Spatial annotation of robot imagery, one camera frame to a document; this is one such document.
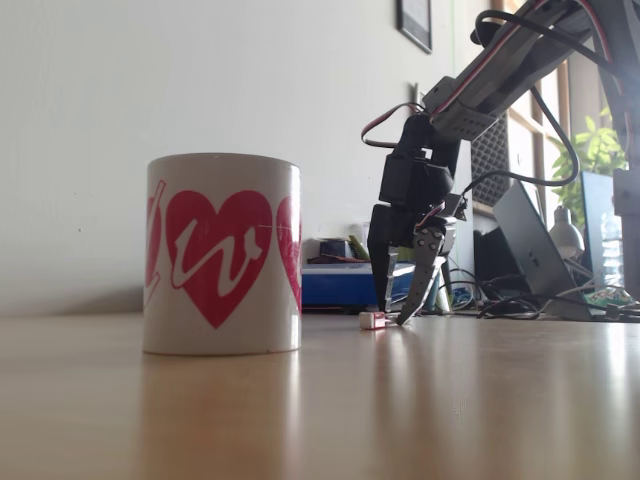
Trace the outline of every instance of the picture frame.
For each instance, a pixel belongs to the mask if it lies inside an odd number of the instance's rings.
[[[396,2],[398,30],[425,53],[432,53],[431,0]]]

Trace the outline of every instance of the water bottle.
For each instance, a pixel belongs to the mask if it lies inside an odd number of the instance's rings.
[[[610,211],[602,215],[601,228],[604,283],[623,286],[622,221]]]

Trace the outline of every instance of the green leaves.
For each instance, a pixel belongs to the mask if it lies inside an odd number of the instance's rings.
[[[600,117],[608,117],[607,124],[611,124],[611,111],[605,108],[600,112]],[[580,168],[602,175],[613,175],[616,168],[625,168],[626,159],[624,151],[618,141],[618,134],[609,127],[597,128],[596,122],[591,117],[585,119],[588,132],[578,133],[571,139],[578,158]],[[560,156],[553,163],[553,178],[559,180],[571,172],[571,158],[564,144],[555,138],[548,138],[560,151]],[[553,189],[560,197],[562,204],[571,210],[574,224],[578,228],[584,226],[584,204],[582,201],[582,183],[578,179],[575,182],[561,188]]]
[[[593,118],[591,118],[590,116],[587,115],[587,118],[585,118],[585,121],[587,122],[587,129],[593,133],[596,131],[596,122],[593,121]]]

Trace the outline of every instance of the small white block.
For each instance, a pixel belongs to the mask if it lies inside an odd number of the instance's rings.
[[[362,330],[375,330],[387,326],[387,316],[384,312],[361,312],[359,318]]]

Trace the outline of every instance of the ceramic mug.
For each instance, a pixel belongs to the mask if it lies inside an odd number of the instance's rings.
[[[238,355],[300,346],[300,170],[200,153],[147,172],[144,351]]]

